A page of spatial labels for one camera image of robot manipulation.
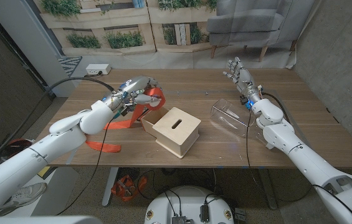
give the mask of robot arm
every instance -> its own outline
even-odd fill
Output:
[[[295,135],[292,125],[283,119],[282,110],[262,99],[252,76],[238,58],[230,60],[228,66],[233,74],[224,74],[237,84],[247,98],[248,108],[259,116],[256,121],[263,129],[266,147],[276,147],[292,160],[339,223],[352,223],[352,175],[335,169]]]
[[[118,91],[95,102],[90,110],[57,121],[50,127],[49,135],[0,164],[0,207],[47,164],[81,146],[86,134],[97,134],[110,120],[125,115],[129,106],[156,106],[161,99],[143,93],[157,86],[158,82],[149,77],[128,80]]]

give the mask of clear plastic container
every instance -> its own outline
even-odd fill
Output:
[[[240,137],[246,138],[248,109],[243,110],[225,99],[220,99],[212,106],[211,119]],[[253,113],[250,117],[249,138],[257,139],[265,145],[267,143],[263,137],[263,130],[256,125],[256,117]]]

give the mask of wooden planter wall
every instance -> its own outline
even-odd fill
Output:
[[[79,55],[129,55],[155,52],[155,44],[152,36],[150,16],[148,8],[129,8],[129,9],[114,9],[102,14],[96,5],[110,4],[112,1],[79,1],[83,9],[92,9],[96,12],[85,12],[79,14],[77,17],[64,19],[63,17],[55,17],[43,10],[39,0],[34,0],[41,11],[41,17],[45,24],[55,34],[56,38],[62,46],[62,51],[66,56]],[[114,0],[115,3],[132,2],[132,0]],[[136,25],[136,27],[126,29],[110,29],[105,30],[105,27],[121,27]],[[143,45],[137,47],[112,49],[108,41],[104,38],[108,32],[134,32],[139,31],[143,36]],[[76,32],[82,35],[93,35],[101,43],[99,49],[74,48],[72,44],[66,39],[66,36]]]
[[[199,9],[180,8],[176,11],[162,11],[158,0],[146,0],[147,6],[143,8],[113,9],[102,14],[97,8],[99,4],[111,4],[112,0],[78,0],[82,11],[93,11],[79,14],[77,17],[64,19],[55,17],[45,12],[41,7],[40,0],[34,0],[41,12],[45,24],[52,29],[62,46],[66,56],[79,55],[128,55],[150,52],[195,52],[210,49],[210,44],[199,43],[191,45],[168,45],[164,40],[162,24],[183,24],[197,22],[202,33],[209,35],[206,30],[207,19],[216,16],[216,12],[210,12],[206,6]],[[114,3],[128,3],[132,0],[114,0]],[[105,30],[105,27],[118,27],[138,25],[138,27],[126,29]],[[124,49],[112,49],[104,36],[108,32],[134,32],[139,31],[143,36],[144,44],[138,47]],[[102,44],[100,49],[73,48],[66,36],[76,32],[82,35],[93,35]]]
[[[196,22],[202,33],[209,35],[206,30],[207,19],[216,16],[216,12],[210,12],[206,6],[199,9],[180,8],[176,11],[162,11],[158,0],[147,0],[150,12],[153,36],[155,38],[156,50],[159,52],[196,52],[210,49],[209,43],[191,45],[168,45],[164,41],[162,24],[182,24]]]

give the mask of table surface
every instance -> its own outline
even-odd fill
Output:
[[[212,105],[223,98],[240,106],[239,92],[230,79],[222,75],[223,70],[112,70],[109,75],[97,78],[113,87],[126,80],[146,75],[154,77],[163,88],[165,108],[177,107],[197,118],[200,137],[183,159],[178,159],[146,133],[140,123],[128,129],[108,130],[108,144],[120,144],[117,153],[102,153],[99,164],[113,167],[247,167],[246,139],[228,131],[210,119]],[[325,106],[304,84],[302,79],[286,69],[250,69],[256,84],[265,90],[274,90],[292,115],[298,128],[309,141],[313,150],[337,168],[352,169],[352,137],[327,112]],[[54,122],[90,108],[102,98],[107,89],[94,82],[82,81],[37,138],[49,133]],[[115,121],[130,119],[131,113]],[[89,141],[101,142],[104,130],[87,136]],[[281,151],[267,149],[261,142],[248,139],[251,167],[295,168]],[[99,151],[86,144],[79,147],[71,166],[95,166]],[[51,163],[65,166],[70,153]]]

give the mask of white power strip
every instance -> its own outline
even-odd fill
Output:
[[[98,75],[100,71],[102,75],[108,75],[111,67],[109,64],[90,64],[87,66],[86,70],[89,75]]]

